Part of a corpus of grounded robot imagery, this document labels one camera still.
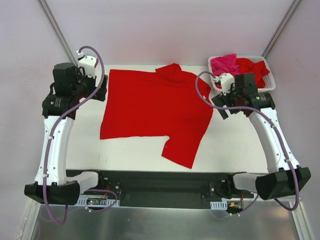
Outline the white perforated plastic basket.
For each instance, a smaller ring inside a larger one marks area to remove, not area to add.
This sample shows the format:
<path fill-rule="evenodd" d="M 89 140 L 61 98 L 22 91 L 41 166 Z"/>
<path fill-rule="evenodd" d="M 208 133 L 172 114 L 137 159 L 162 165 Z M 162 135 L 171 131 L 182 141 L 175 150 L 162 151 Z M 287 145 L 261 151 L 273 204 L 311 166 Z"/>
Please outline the white perforated plastic basket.
<path fill-rule="evenodd" d="M 210 60 L 216 57 L 222 57 L 222 56 L 211 56 L 208 58 L 208 69 L 211 73 L 213 73 L 212 68 L 210 66 Z M 273 77 L 273 74 L 271 72 L 271 69 L 266 61 L 266 59 L 262 56 L 258 56 L 258 55 L 237 55 L 237 58 L 246 58 L 251 60 L 254 63 L 260 62 L 260 61 L 264 61 L 266 67 L 270 70 L 270 73 L 266 76 L 263 77 L 264 82 L 266 83 L 264 88 L 258 88 L 259 92 L 265 92 L 265 91 L 272 91 L 276 88 L 276 84 L 275 84 L 275 79 Z"/>

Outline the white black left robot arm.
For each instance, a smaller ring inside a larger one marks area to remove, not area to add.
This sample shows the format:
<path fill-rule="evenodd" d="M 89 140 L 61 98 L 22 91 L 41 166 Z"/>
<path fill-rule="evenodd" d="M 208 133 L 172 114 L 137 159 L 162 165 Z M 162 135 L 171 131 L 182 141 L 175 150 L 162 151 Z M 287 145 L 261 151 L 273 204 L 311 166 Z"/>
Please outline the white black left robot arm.
<path fill-rule="evenodd" d="M 90 63 L 59 63 L 54 66 L 54 82 L 42 102 L 44 141 L 41 160 L 34 182 L 25 185 L 24 194 L 40 204 L 73 206 L 80 194 L 90 189 L 99 195 L 106 189 L 106 182 L 95 171 L 85 171 L 68 177 L 66 159 L 68 143 L 78 104 L 89 96 L 104 102 L 107 93 L 107 75 L 96 86 L 97 60 Z"/>

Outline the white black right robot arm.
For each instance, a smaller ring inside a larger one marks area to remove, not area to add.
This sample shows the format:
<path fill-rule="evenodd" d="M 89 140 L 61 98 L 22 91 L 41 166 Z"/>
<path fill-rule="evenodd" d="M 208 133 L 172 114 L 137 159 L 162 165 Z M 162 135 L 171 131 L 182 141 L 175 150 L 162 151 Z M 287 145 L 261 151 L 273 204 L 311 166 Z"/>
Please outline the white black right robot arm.
<path fill-rule="evenodd" d="M 211 99 L 221 117 L 226 119 L 229 114 L 243 112 L 258 135 L 268 170 L 267 174 L 233 174 L 225 184 L 225 193 L 235 198 L 246 190 L 263 200 L 297 195 L 311 178 L 311 172 L 301 167 L 290 150 L 271 94 L 258 90 L 252 73 L 223 73 L 212 80 L 221 87 L 221 93 Z"/>

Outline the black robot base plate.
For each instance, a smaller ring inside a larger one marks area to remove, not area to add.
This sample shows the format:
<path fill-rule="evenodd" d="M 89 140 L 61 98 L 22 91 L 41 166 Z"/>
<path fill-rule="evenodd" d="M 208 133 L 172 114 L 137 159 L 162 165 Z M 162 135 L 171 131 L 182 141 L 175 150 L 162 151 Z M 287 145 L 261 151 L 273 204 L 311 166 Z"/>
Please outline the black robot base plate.
<path fill-rule="evenodd" d="M 88 190 L 118 199 L 122 207 L 209 209 L 223 199 L 249 199 L 247 190 L 236 190 L 227 173 L 102 170 L 97 186 Z"/>

